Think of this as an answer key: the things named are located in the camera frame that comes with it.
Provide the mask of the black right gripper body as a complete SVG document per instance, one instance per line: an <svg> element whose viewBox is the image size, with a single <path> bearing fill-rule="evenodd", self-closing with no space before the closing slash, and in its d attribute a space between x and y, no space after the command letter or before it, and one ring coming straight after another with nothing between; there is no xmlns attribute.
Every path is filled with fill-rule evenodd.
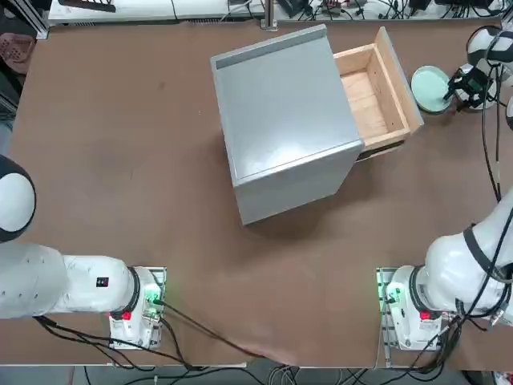
<svg viewBox="0 0 513 385"><path fill-rule="evenodd" d="M484 71L472 65L461 66L450 78L456 83L455 92L461 99L486 98L493 80Z"/></svg>

